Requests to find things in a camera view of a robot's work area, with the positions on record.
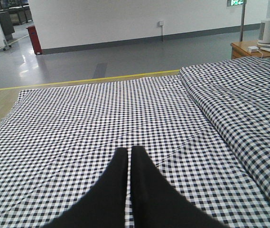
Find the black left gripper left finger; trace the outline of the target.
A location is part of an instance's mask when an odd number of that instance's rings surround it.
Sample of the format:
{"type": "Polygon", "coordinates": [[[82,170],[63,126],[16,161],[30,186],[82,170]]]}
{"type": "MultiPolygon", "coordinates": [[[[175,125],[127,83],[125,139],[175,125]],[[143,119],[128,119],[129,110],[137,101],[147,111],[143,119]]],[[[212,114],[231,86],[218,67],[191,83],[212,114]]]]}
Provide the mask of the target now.
{"type": "Polygon", "coordinates": [[[117,148],[98,181],[70,209],[45,228],[123,228],[128,180],[128,153],[117,148]]]}

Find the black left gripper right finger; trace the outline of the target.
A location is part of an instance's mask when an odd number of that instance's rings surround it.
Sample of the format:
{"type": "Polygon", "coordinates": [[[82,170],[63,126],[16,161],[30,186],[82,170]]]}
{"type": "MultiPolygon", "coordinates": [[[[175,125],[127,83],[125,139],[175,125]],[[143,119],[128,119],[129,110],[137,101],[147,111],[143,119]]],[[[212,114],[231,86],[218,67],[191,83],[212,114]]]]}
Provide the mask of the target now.
{"type": "Polygon", "coordinates": [[[131,149],[130,191],[137,228],[223,228],[181,196],[160,174],[142,146],[131,149]]]}

